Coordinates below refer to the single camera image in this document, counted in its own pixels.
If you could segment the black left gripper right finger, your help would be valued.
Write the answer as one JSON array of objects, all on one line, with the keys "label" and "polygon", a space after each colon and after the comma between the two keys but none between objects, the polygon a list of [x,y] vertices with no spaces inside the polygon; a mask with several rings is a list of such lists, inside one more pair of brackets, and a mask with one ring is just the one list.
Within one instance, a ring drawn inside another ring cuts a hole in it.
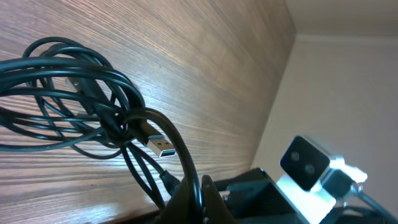
[{"label": "black left gripper right finger", "polygon": [[238,221],[228,210],[209,175],[204,175],[202,177],[201,191],[208,223],[238,224]]}]

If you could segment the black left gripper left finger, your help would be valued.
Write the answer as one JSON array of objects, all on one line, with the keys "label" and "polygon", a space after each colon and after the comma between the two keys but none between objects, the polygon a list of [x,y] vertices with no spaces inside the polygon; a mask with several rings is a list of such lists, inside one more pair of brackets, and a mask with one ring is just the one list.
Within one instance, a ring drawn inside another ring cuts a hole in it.
[{"label": "black left gripper left finger", "polygon": [[174,189],[165,209],[155,218],[155,224],[189,224],[195,222],[194,183],[184,178]]}]

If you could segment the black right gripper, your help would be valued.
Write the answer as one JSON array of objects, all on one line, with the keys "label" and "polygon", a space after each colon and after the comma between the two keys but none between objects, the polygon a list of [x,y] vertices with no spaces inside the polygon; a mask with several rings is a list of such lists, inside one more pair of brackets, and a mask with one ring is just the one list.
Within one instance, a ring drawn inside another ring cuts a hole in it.
[{"label": "black right gripper", "polygon": [[260,168],[218,180],[214,185],[219,192],[228,193],[221,198],[223,207],[214,209],[215,223],[306,223]]}]

